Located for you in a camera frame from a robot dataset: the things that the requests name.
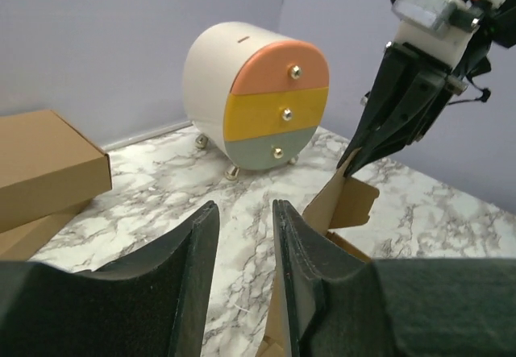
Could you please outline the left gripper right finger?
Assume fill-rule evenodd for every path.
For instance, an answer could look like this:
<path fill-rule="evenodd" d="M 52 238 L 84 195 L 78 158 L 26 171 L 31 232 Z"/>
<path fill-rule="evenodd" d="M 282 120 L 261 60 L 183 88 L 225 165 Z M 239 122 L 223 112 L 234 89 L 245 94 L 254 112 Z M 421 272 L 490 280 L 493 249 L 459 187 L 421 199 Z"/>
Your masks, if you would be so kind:
<path fill-rule="evenodd" d="M 513 259 L 363 261 L 273 203 L 288 356 L 512 356 Z"/>

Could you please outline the brown cardboard box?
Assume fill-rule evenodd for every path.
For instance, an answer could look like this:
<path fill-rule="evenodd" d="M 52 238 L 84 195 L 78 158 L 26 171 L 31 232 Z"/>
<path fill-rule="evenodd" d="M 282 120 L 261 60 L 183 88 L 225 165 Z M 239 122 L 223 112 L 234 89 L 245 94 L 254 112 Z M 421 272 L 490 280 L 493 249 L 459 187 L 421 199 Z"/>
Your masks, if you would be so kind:
<path fill-rule="evenodd" d="M 344 175 L 358 152 L 356 148 L 348 158 L 341 159 L 335 174 L 307 205 L 302 217 L 309 226 L 337 247 L 367 262 L 367 255 L 335 233 L 336 229 L 363 226 L 367 223 L 372 205 L 379 196 L 377 188 Z M 285 355 L 287 338 L 281 323 L 281 307 L 281 269 L 280 261 L 277 260 L 264 337 L 256 352 L 258 356 Z"/>

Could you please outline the round pastel drawer cabinet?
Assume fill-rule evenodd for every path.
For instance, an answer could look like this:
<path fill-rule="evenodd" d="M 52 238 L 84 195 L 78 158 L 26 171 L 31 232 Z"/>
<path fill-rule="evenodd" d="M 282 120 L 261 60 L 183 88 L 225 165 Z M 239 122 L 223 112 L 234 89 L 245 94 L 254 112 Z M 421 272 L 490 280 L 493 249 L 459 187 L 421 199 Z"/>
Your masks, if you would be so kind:
<path fill-rule="evenodd" d="M 330 73 L 313 44 L 250 23 L 224 22 L 191 45 L 182 76 L 197 148 L 214 144 L 225 177 L 295 164 L 327 104 Z"/>

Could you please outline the small cardboard box under stack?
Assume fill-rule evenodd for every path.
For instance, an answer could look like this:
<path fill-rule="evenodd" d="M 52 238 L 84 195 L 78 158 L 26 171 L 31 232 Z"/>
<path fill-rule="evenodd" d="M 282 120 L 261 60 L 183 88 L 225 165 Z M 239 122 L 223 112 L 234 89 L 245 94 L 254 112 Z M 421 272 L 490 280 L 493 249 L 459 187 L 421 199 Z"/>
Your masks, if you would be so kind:
<path fill-rule="evenodd" d="M 64 211 L 1 233 L 1 260 L 30 259 L 76 215 Z"/>

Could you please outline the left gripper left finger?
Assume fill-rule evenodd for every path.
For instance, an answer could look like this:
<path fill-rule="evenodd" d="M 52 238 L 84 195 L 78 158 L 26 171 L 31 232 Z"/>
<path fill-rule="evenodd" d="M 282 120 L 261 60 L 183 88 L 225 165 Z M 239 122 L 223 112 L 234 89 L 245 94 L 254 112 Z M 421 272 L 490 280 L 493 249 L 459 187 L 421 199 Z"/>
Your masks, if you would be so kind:
<path fill-rule="evenodd" d="M 208 201 L 94 271 L 2 262 L 2 355 L 200 355 L 219 227 L 218 207 Z"/>

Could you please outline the large folded cardboard box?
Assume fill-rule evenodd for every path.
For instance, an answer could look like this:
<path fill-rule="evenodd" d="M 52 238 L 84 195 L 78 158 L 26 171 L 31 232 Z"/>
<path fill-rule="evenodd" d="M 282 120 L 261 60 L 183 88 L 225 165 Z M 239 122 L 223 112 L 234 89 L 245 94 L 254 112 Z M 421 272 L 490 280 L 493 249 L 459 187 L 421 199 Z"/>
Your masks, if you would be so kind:
<path fill-rule="evenodd" d="M 53 110 L 1 117 L 1 231 L 112 189 L 110 158 Z"/>

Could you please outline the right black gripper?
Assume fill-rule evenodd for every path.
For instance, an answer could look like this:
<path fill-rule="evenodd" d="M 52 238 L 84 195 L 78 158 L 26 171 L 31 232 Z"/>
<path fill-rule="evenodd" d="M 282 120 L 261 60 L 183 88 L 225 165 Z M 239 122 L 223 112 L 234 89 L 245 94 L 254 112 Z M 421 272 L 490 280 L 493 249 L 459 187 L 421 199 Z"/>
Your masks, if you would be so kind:
<path fill-rule="evenodd" d="M 421 30 L 399 30 L 385 50 L 356 132 L 340 158 L 350 176 L 365 165 L 422 138 L 452 96 L 491 70 L 492 36 L 453 30 L 438 39 Z"/>

